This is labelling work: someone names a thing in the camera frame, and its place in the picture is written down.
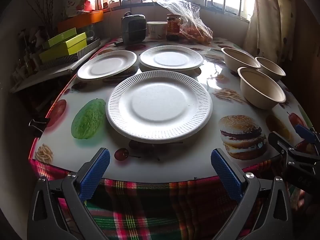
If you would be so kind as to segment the person right hand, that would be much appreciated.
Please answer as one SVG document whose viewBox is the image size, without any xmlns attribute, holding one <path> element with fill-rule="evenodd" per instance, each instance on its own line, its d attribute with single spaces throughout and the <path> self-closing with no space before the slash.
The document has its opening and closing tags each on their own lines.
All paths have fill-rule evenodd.
<svg viewBox="0 0 320 240">
<path fill-rule="evenodd" d="M 305 191 L 294 188 L 292 193 L 290 194 L 290 206 L 291 209 L 298 210 L 305 203 Z"/>
</svg>

